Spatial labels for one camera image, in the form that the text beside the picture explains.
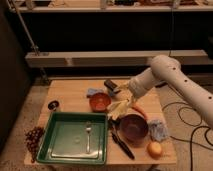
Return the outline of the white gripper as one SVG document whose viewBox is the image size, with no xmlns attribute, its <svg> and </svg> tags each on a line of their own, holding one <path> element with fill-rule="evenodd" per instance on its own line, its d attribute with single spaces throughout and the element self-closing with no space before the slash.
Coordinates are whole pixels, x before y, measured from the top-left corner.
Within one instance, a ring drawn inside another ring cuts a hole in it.
<svg viewBox="0 0 213 171">
<path fill-rule="evenodd" d="M 117 89 L 121 90 L 121 91 L 128 90 L 131 93 L 131 97 L 130 97 L 130 100 L 129 100 L 130 104 L 134 104 L 134 103 L 137 102 L 137 93 L 136 93 L 136 90 L 135 90 L 135 85 L 131 81 L 128 81 L 126 83 L 119 85 L 117 87 Z"/>
</svg>

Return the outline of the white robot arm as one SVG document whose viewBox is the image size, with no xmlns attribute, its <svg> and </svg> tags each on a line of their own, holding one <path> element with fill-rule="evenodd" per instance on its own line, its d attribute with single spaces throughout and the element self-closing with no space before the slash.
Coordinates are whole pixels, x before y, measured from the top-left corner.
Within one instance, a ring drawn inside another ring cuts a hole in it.
<svg viewBox="0 0 213 171">
<path fill-rule="evenodd" d="M 174 58 L 154 57 L 149 68 L 119 85 L 117 90 L 127 89 L 132 93 L 132 99 L 137 100 L 161 81 L 173 86 L 213 129 L 213 94 L 189 79 Z"/>
</svg>

